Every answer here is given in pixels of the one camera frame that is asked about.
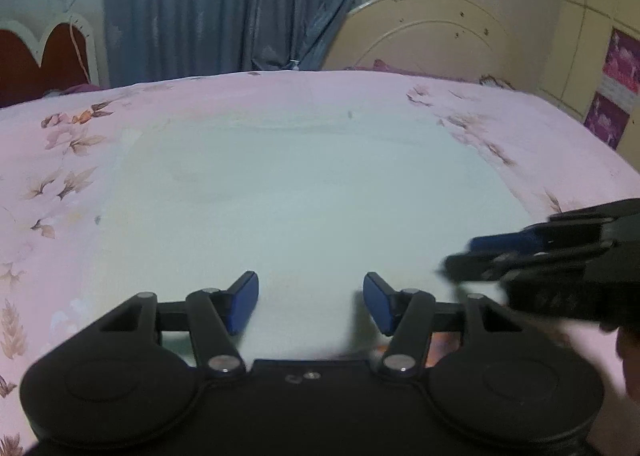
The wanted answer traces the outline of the person right hand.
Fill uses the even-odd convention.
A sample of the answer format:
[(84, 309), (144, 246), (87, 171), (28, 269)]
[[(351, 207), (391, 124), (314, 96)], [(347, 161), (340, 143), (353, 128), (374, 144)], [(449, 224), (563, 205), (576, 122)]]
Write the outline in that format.
[(616, 352), (623, 364), (626, 392), (640, 403), (640, 340), (637, 335), (621, 327), (617, 333)]

